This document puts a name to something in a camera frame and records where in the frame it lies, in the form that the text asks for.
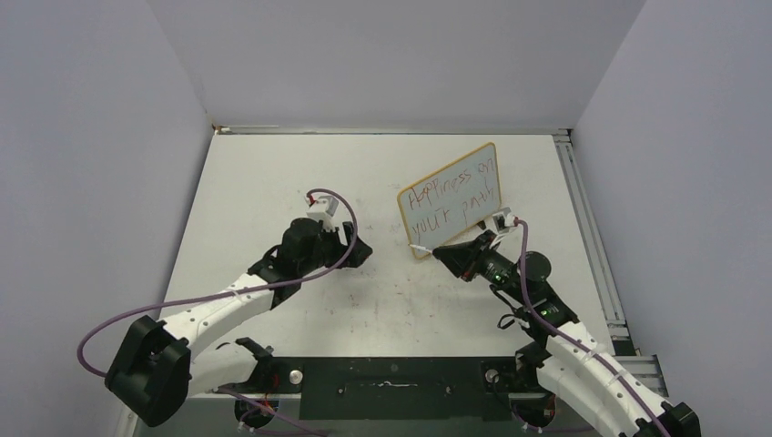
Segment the silver marker pen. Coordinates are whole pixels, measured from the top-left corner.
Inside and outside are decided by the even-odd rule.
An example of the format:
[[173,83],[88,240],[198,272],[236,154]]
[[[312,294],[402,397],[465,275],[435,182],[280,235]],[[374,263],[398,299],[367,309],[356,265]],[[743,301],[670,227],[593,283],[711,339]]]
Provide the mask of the silver marker pen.
[[422,251],[422,252],[427,252],[427,253],[432,253],[432,251],[433,251],[433,249],[428,249],[428,248],[426,248],[424,246],[417,245],[417,244],[409,244],[409,247],[412,248],[412,249],[416,249],[416,250],[419,250],[419,251]]

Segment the yellow-framed whiteboard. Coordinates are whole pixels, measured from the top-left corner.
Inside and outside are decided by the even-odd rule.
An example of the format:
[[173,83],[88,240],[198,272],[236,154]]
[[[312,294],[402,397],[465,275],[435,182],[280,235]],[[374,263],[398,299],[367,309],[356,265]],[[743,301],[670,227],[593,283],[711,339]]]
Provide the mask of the yellow-framed whiteboard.
[[[503,203],[497,146],[488,142],[404,188],[397,204],[408,245],[436,249]],[[410,248],[416,259],[431,253]]]

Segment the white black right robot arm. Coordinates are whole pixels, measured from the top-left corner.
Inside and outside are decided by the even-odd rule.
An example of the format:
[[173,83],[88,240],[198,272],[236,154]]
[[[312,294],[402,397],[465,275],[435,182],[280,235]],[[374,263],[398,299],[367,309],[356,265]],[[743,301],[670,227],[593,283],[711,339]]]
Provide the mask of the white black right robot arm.
[[432,256],[465,282],[485,279],[532,338],[515,354],[515,378],[567,403],[602,436],[699,436],[697,413],[644,385],[579,320],[548,282],[545,255],[521,244],[516,261],[498,250],[486,230],[472,241],[432,249]]

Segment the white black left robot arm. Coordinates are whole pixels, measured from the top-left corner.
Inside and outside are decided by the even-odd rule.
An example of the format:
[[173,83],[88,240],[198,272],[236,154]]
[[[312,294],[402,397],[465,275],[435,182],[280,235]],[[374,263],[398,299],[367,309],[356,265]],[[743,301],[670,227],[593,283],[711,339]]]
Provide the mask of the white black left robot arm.
[[249,338],[226,335],[288,300],[313,272],[360,267],[373,249],[355,232],[351,221],[326,229],[319,220],[293,219],[280,244],[212,300],[190,300],[186,310],[161,320],[135,320],[107,371],[107,389],[151,427],[188,397],[222,385],[264,390],[269,353]]

